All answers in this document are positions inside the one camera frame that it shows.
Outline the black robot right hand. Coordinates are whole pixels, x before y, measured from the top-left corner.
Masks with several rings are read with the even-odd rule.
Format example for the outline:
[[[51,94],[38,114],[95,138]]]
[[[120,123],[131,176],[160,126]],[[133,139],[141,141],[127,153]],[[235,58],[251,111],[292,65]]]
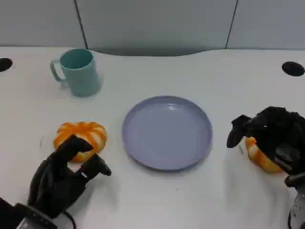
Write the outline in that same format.
[[[226,146],[236,147],[244,137],[253,137],[263,154],[279,166],[285,184],[296,190],[305,187],[305,119],[297,112],[270,106],[254,117],[241,115],[232,121]]]

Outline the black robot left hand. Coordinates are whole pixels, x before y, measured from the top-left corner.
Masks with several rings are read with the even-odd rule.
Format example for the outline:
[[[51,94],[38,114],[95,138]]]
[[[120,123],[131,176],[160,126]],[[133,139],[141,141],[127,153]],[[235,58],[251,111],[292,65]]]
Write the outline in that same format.
[[[68,168],[68,162],[79,152],[92,149],[84,139],[69,136],[36,170],[30,183],[28,205],[54,219],[75,203],[86,184],[99,173],[110,176],[111,169],[96,153],[76,172]]]

